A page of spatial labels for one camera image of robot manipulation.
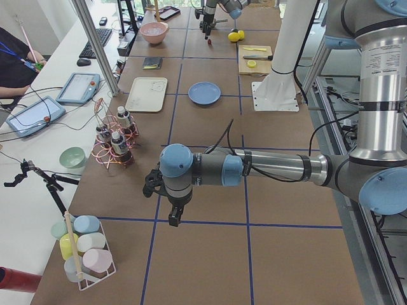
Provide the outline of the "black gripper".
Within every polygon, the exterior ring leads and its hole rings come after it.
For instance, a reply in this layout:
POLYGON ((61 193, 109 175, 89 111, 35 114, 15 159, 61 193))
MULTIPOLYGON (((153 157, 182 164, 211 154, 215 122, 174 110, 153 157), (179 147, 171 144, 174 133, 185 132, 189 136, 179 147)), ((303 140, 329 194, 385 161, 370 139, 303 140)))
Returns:
POLYGON ((214 21, 215 12, 215 8, 202 8, 203 20, 201 30, 202 33, 205 33, 205 39, 209 38, 209 29, 214 27, 212 22, 214 21))
POLYGON ((167 194, 167 198, 173 206, 168 216, 169 224, 171 226, 178 226, 181 223, 184 206, 192 199, 192 187, 187 187, 182 190, 171 190, 167 188, 167 194))

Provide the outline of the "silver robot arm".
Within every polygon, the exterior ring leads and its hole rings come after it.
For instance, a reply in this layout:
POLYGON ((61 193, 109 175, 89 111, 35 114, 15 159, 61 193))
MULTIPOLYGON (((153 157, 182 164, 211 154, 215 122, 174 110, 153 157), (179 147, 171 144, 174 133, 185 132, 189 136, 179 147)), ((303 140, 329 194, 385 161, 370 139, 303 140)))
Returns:
POLYGON ((236 186, 256 173, 279 182, 313 182, 334 189, 370 212, 387 217, 406 211, 406 2, 331 1, 326 44, 361 51, 357 141, 343 155, 265 153, 218 144, 193 153, 171 144, 157 165, 160 193, 178 226, 193 187, 236 186))
POLYGON ((200 21, 200 29, 205 34, 205 40, 209 40, 209 36, 216 24, 221 22, 216 20, 216 8, 220 6, 233 20, 236 20, 241 14, 242 10, 251 4, 251 0, 208 0, 200 8, 195 8, 195 17, 200 21))

